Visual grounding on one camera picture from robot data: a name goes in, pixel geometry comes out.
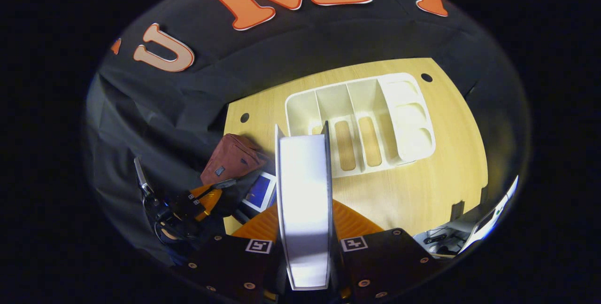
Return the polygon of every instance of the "wooden table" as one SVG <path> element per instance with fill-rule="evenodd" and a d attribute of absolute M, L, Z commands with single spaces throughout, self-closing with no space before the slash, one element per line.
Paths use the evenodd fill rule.
<path fill-rule="evenodd" d="M 334 178 L 333 198 L 383 229 L 401 227 L 410 235 L 434 229 L 451 218 L 451 206 L 464 201 L 464 212 L 480 202 L 487 185 L 485 148 L 470 108 L 451 79 L 431 58 L 356 64 L 323 71 L 269 88 L 230 103 L 224 133 L 244 135 L 273 157 L 273 125 L 288 135 L 284 102 L 303 90 L 387 73 L 410 73 L 419 83 L 430 112 L 436 150 L 414 163 L 386 171 Z M 432 82 L 421 78 L 422 73 Z M 247 122 L 240 117 L 249 114 Z M 240 223 L 224 218 L 226 231 Z"/>

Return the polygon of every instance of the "white divider panel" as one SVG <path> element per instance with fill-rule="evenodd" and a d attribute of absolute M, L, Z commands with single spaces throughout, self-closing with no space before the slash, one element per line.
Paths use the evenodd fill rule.
<path fill-rule="evenodd" d="M 288 96 L 285 107 L 290 135 L 311 135 L 329 121 L 335 178 L 392 169 L 436 148 L 427 105 L 408 73 L 306 90 Z"/>
<path fill-rule="evenodd" d="M 332 191 L 325 135 L 275 126 L 277 216 L 293 290 L 328 288 Z"/>

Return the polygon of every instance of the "brown leather pouch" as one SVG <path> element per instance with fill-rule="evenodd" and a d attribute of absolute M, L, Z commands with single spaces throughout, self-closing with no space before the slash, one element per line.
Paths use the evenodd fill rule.
<path fill-rule="evenodd" d="M 227 133 L 217 144 L 200 179 L 206 185 L 245 176 L 268 161 L 259 150 L 261 148 L 246 137 Z"/>

